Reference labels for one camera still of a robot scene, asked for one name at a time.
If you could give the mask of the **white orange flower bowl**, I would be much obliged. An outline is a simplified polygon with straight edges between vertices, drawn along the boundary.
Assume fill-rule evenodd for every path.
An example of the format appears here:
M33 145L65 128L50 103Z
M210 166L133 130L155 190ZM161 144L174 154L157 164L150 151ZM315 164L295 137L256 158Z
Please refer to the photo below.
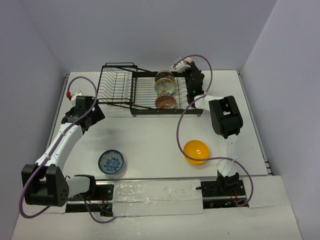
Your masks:
M154 84L154 90L158 95L161 93L173 94L175 83L171 79L163 77Z

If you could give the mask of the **blue pattern bowl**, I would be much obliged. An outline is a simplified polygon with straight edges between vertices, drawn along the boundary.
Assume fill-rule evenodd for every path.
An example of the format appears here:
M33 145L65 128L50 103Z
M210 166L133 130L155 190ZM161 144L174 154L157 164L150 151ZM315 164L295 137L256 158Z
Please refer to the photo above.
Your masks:
M119 172L125 163L123 155L114 149L105 151L98 159L99 170L107 175Z

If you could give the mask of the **yellow bowl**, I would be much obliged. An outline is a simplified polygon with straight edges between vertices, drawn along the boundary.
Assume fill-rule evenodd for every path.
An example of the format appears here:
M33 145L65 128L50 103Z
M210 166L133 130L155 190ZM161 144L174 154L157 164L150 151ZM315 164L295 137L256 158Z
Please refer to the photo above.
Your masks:
M203 143L200 140L190 140L188 141L184 147L183 151L185 154L188 156L197 159L193 160L188 157L186 157L187 161L193 165L202 165L206 161L205 160L200 160L200 159L207 159L210 156L210 151L209 148L205 143Z

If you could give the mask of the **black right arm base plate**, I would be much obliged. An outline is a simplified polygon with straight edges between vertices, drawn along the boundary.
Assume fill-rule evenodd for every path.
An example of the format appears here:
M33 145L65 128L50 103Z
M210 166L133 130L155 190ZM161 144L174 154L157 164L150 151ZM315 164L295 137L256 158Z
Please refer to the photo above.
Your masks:
M237 184L227 188L219 186L217 180L201 180L200 186L195 189L201 191L204 209L235 208L237 201L242 200L242 204L247 198L241 179Z

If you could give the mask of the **orange lattice pattern bowl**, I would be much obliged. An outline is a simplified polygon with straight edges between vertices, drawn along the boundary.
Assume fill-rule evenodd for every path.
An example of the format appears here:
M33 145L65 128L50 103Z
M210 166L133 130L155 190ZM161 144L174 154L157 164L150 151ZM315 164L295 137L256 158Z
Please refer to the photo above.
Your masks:
M177 101L172 95L160 95L155 100L157 109L174 109L176 104Z

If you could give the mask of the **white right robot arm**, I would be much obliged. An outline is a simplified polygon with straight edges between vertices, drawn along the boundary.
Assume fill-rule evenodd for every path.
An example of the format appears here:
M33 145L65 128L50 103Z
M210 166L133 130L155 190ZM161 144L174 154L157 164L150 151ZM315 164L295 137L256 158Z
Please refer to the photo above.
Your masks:
M187 62L188 68L184 71L187 87L187 100L189 105L182 112L185 114L189 108L209 111L214 132L223 137L229 145L230 157L221 157L221 160L236 163L235 142L243 127L243 118L234 96L216 97L203 91L205 75L198 69L193 60Z

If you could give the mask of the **grey leaf pattern bowl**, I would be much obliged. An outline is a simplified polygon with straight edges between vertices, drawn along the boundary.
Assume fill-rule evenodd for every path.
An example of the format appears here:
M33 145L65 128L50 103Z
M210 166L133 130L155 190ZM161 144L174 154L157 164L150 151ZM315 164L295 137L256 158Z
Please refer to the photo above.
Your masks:
M171 71L169 70L160 70L156 75L155 75L155 82L157 82L158 80L162 79L162 78L167 78L170 80L174 80L174 75Z

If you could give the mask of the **orange floral pattern bowl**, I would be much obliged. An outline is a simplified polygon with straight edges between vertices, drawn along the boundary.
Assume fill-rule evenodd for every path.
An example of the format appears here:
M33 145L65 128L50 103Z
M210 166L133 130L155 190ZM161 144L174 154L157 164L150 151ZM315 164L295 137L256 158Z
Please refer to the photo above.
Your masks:
M186 64L188 64L189 66L191 66L191 65L192 65L192 62L193 62L193 60L192 60L190 57L185 58L184 61L185 61Z

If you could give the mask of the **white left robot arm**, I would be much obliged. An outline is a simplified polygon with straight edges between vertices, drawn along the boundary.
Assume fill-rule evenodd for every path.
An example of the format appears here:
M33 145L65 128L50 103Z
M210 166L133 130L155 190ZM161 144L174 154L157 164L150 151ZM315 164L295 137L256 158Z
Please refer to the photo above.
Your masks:
M64 165L84 133L105 115L93 96L77 96L73 106L61 121L59 132L34 163L21 171L23 190L19 204L62 207L69 198L81 194L93 199L98 193L95 177L78 174L70 179L63 175Z

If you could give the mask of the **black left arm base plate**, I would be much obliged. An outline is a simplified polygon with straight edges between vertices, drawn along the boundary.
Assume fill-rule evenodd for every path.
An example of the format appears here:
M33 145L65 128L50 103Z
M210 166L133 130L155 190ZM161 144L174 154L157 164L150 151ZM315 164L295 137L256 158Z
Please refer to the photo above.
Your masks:
M97 213L100 217L113 217L113 193L114 182L111 181L97 181L96 192L92 196L84 196L88 208L91 213ZM66 213L87 213L88 209L78 195L68 199L65 207Z

